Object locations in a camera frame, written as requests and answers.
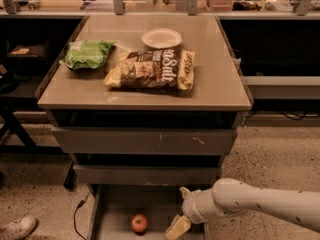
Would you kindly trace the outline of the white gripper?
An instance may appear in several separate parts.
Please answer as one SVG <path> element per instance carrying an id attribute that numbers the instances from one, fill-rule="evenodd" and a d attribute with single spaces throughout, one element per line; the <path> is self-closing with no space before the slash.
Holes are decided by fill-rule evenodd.
<path id="1" fill-rule="evenodd" d="M 167 240 L 177 240 L 191 228 L 191 222 L 193 224 L 205 223 L 218 214 L 212 189 L 190 191 L 186 187 L 180 187 L 179 190 L 183 198 L 184 215 L 177 214 L 174 217 L 165 231 Z"/>

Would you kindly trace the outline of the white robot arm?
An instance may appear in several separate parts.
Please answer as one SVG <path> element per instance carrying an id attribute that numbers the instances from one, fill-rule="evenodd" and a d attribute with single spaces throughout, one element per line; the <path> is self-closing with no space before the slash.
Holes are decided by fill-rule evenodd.
<path id="1" fill-rule="evenodd" d="M 258 211 L 320 232 L 320 193 L 258 188 L 232 178 L 217 180 L 206 190 L 180 188 L 183 215 L 177 214 L 165 232 L 177 240 L 192 224 L 206 223 L 214 216 L 231 217 Z"/>

